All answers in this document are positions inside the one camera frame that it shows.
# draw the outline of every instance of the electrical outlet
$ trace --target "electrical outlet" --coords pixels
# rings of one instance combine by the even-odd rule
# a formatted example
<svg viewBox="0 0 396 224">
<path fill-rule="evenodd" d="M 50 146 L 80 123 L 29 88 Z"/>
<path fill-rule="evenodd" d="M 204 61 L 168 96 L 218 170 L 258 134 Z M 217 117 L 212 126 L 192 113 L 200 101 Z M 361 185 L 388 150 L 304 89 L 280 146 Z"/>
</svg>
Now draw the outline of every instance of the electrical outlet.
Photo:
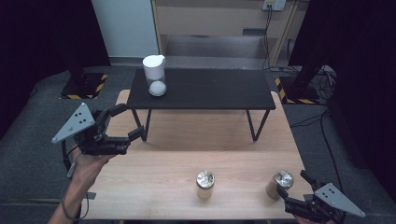
<svg viewBox="0 0 396 224">
<path fill-rule="evenodd" d="M 285 8 L 285 5 L 286 0 L 264 0 L 262 10 L 268 11 L 271 8 L 273 11 L 281 11 Z"/>
</svg>

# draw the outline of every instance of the gray floor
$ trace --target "gray floor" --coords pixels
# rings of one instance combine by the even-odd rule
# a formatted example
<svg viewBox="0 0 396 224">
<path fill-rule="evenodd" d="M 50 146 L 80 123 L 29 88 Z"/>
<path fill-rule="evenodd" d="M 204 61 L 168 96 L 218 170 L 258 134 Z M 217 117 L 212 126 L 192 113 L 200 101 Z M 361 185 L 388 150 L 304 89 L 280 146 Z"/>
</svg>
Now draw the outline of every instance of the gray floor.
<svg viewBox="0 0 396 224">
<path fill-rule="evenodd" d="M 175 68 L 263 68 L 265 52 L 256 37 L 175 36 L 171 38 L 166 66 Z M 120 90 L 129 89 L 141 59 L 111 59 L 112 67 L 89 68 L 89 71 L 109 75 L 98 99 L 85 101 L 92 107 L 107 108 L 115 104 Z M 287 64 L 286 50 L 279 66 Z M 275 77 L 295 76 L 288 69 L 263 71 L 272 91 L 276 91 Z M 81 101 L 59 100 L 59 92 L 68 79 L 64 72 L 46 78 L 36 85 L 36 94 L 0 141 L 0 223 L 45 223 L 55 209 L 54 204 L 27 203 L 26 199 L 59 199 L 64 184 L 60 146 L 50 139 L 62 127 L 64 120 L 74 112 Z M 315 78 L 313 85 L 321 81 Z M 288 122 L 294 124 L 320 115 L 323 105 L 284 105 Z M 346 216 L 345 223 L 396 223 L 396 205 L 378 184 L 369 170 L 357 169 L 349 160 L 347 151 L 336 131 L 332 117 L 323 120 L 332 154 L 339 169 L 345 195 L 359 206 L 366 218 Z M 339 187 L 332 160 L 327 149 L 320 122 L 292 128 L 305 170 L 323 182 Z M 22 199 L 20 202 L 11 199 Z M 272 223 L 286 223 L 273 220 Z M 80 223 L 118 223 L 117 220 L 84 220 Z M 143 223 L 183 223 L 177 221 L 143 221 Z M 246 221 L 218 221 L 216 223 L 246 223 Z"/>
</svg>

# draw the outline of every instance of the aluminum can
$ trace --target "aluminum can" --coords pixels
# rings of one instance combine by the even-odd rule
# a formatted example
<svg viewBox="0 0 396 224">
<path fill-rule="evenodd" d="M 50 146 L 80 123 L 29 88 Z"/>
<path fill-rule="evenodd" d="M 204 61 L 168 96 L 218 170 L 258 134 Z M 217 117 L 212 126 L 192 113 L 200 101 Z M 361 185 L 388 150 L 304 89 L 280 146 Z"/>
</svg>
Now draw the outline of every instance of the aluminum can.
<svg viewBox="0 0 396 224">
<path fill-rule="evenodd" d="M 208 199 L 215 186 L 215 176 L 210 171 L 204 170 L 198 174 L 196 184 L 198 197 Z"/>
<path fill-rule="evenodd" d="M 267 192 L 268 196 L 274 200 L 279 200 L 280 195 L 276 191 L 276 185 L 279 184 L 285 190 L 290 189 L 293 186 L 294 178 L 293 176 L 287 171 L 279 171 L 277 172 L 270 180 L 270 182 L 265 187 L 265 191 Z"/>
</svg>

